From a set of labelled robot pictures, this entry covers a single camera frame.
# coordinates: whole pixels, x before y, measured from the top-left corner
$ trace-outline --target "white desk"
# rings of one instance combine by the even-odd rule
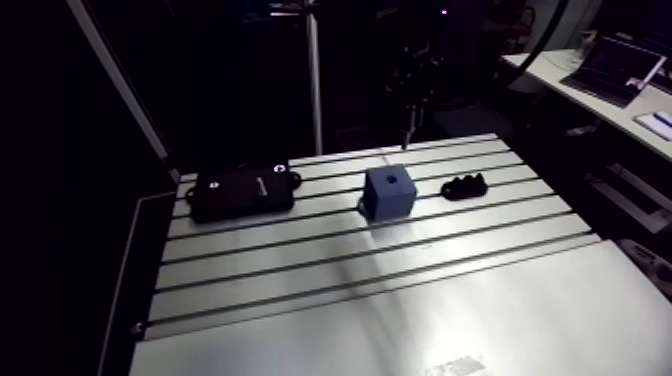
[[[363,171],[396,163],[413,211],[369,224]],[[183,176],[131,375],[672,371],[672,306],[495,135],[290,165],[290,212],[209,225],[185,216]],[[485,196],[438,195],[474,172]]]
[[[569,67],[567,61],[570,53],[571,50],[543,52],[527,69],[527,73],[672,162],[672,142],[665,141],[632,120],[634,116],[649,112],[672,112],[672,96],[648,86],[630,105],[626,108],[620,108],[595,96],[563,85],[560,80],[571,72],[563,69],[565,66]],[[504,60],[511,65],[519,66],[527,55],[504,56]]]

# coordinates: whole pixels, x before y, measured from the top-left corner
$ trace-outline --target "pen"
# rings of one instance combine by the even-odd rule
[[[660,121],[661,123],[667,125],[668,127],[672,127],[672,122],[667,120],[664,116],[658,115],[657,112],[653,113],[653,117],[656,118],[656,120]]]

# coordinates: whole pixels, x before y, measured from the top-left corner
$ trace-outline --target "black pouch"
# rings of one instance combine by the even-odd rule
[[[202,172],[185,198],[196,223],[281,212],[294,206],[293,190],[300,181],[297,173],[289,171],[287,162]]]

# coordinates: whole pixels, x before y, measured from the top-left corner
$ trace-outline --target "blue foam block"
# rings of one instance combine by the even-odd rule
[[[366,170],[364,210],[373,221],[407,217],[413,209],[418,190],[404,166],[386,166]]]

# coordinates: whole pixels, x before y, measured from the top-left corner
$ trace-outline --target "metal pole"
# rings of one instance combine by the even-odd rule
[[[322,98],[320,95],[320,52],[317,41],[317,20],[312,13],[306,19],[308,33],[308,67],[310,69],[310,91],[313,105],[313,136],[315,138],[315,155],[324,153],[322,145]]]
[[[121,98],[131,111],[131,114],[133,114],[135,121],[138,122],[142,133],[147,138],[147,141],[149,141],[152,149],[154,149],[154,152],[159,156],[159,159],[161,159],[161,161],[166,164],[166,167],[168,167],[168,173],[175,184],[179,184],[180,174],[174,167],[168,164],[168,151],[166,150],[166,147],[163,145],[163,142],[161,142],[161,138],[156,133],[154,127],[152,127],[147,114],[145,114],[142,106],[131,90],[131,87],[128,85],[128,82],[126,82],[124,75],[121,73],[119,66],[112,57],[110,50],[107,48],[105,41],[98,32],[95,23],[91,19],[91,15],[82,1],[83,0],[68,0],[70,10],[77,19],[79,26],[89,40],[89,44],[91,44],[100,63],[103,65],[107,75],[119,92],[119,95],[121,95]]]

